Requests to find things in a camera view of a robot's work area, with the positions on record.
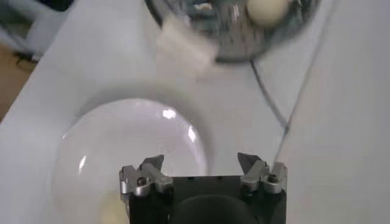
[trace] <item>black cable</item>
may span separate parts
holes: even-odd
[[[272,113],[278,120],[280,126],[285,128],[285,131],[288,131],[288,121],[283,117],[280,110],[277,108],[275,102],[271,99],[270,95],[267,92],[267,89],[264,86],[264,83],[261,81],[261,77],[257,72],[257,68],[255,66],[255,63],[253,60],[250,61],[250,65],[252,66],[253,73],[255,74],[257,84],[260,88],[261,93],[264,96],[264,99],[266,100],[267,105],[271,108]]]

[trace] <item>white table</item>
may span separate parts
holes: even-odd
[[[283,129],[249,65],[185,68],[156,64],[141,1],[78,1],[0,125],[2,223],[42,223],[61,137],[102,103],[146,97],[176,108],[197,128],[211,175],[239,174],[236,152],[272,162]]]
[[[389,223],[389,8],[335,8],[278,158],[288,224]]]

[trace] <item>white surface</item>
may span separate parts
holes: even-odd
[[[207,174],[195,127],[173,108],[126,99],[84,115],[61,140],[55,163],[52,196],[64,223],[96,224],[107,195],[118,191],[119,170],[159,154],[167,175]]]
[[[118,99],[177,109],[204,143],[208,174],[241,173],[237,152],[274,159],[283,130],[250,66],[210,68],[206,79],[194,79],[174,58],[156,55],[146,15],[141,1],[75,4],[0,124],[2,223],[45,223],[59,140],[79,116]]]
[[[288,224],[389,223],[389,9],[335,8],[278,159]]]
[[[289,120],[316,55],[325,22],[332,5],[339,0],[321,0],[319,8],[302,33],[268,52],[256,63],[267,92],[286,121]]]

